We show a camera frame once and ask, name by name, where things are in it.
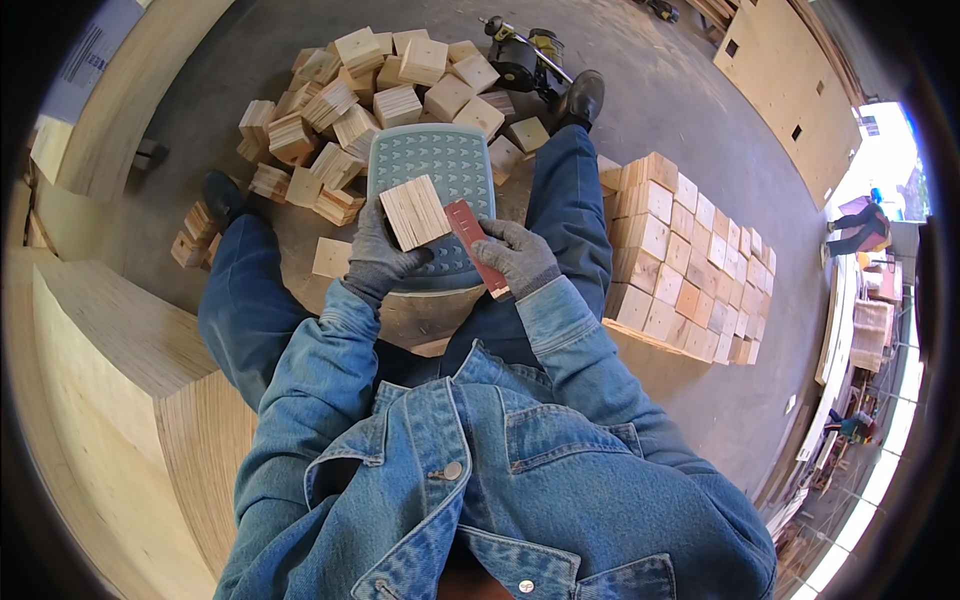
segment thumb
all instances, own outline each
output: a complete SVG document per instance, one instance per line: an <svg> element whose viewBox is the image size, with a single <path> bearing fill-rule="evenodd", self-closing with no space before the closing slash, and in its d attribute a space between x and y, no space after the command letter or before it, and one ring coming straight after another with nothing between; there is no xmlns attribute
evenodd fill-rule
<svg viewBox="0 0 960 600"><path fill-rule="evenodd" d="M470 250L477 261L506 275L514 262L514 251L489 240L476 240L470 245Z"/></svg>

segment person's right hand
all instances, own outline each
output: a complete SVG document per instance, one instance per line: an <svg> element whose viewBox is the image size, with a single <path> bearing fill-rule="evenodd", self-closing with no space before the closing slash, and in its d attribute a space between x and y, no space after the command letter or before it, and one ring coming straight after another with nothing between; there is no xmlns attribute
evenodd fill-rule
<svg viewBox="0 0 960 600"><path fill-rule="evenodd" d="M560 276L550 246L533 231L499 219L482 219L480 228L499 241L477 240L470 250L479 262L503 274L517 300Z"/></svg>

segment concrete floor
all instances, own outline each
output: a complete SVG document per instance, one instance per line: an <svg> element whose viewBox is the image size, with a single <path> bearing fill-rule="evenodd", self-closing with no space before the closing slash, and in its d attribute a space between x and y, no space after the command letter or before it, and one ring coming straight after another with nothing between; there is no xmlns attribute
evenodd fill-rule
<svg viewBox="0 0 960 600"><path fill-rule="evenodd" d="M786 400L800 393L801 402L812 401L805 382L812 381L826 320L827 285L816 251L825 218L776 138L712 65L713 47L692 9L679 8L681 23L671 25L628 0L237 0L184 66L147 131L171 153L153 173L131 177L113 219L111 235L126 240L117 267L134 283L196 311L206 273L182 270L170 244L199 199L204 171L219 167L249 180L253 166L235 152L236 124L250 100L279 97L299 48L370 25L375 32L426 28L435 39L472 39L484 50L489 39L476 18L496 13L518 28L551 29L566 46L569 71L593 67L606 76L606 104L591 134L598 153L621 163L655 150L668 156L727 215L756 227L777 251L773 304L755 366L710 367L617 340L624 362L693 449L752 493L776 460L788 423ZM537 105L534 98L517 103L521 110ZM532 169L532 161L526 163L498 190L502 218L522 220ZM265 205L280 237L288 287L319 310L328 282L310 276L317 238L349 240L353 226L337 229L310 211ZM415 321L428 334L444 328L431 330L429 315Z"/></svg>

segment jacket button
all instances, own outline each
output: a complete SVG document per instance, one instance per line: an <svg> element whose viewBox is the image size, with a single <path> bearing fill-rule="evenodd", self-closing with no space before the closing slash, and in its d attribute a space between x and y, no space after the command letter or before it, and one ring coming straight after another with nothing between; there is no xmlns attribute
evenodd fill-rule
<svg viewBox="0 0 960 600"><path fill-rule="evenodd" d="M444 467L444 479L448 481L453 481L457 477L460 477L461 473L463 472L464 472L464 466L458 463L457 461L453 461L452 463L447 463L446 467Z"/></svg>

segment work glove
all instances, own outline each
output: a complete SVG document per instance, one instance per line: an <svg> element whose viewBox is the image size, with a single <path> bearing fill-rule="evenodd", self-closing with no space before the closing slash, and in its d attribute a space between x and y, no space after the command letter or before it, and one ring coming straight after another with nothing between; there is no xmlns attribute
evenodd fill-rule
<svg viewBox="0 0 960 600"><path fill-rule="evenodd" d="M533 231L499 219L482 219L480 228L498 241L476 240L470 245L473 255L503 274L517 300L560 276L557 259L546 240Z"/></svg>
<svg viewBox="0 0 960 600"><path fill-rule="evenodd" d="M344 287L379 315L380 304L404 277L433 260L427 248L401 252L387 236L383 204L375 198L360 210Z"/></svg>

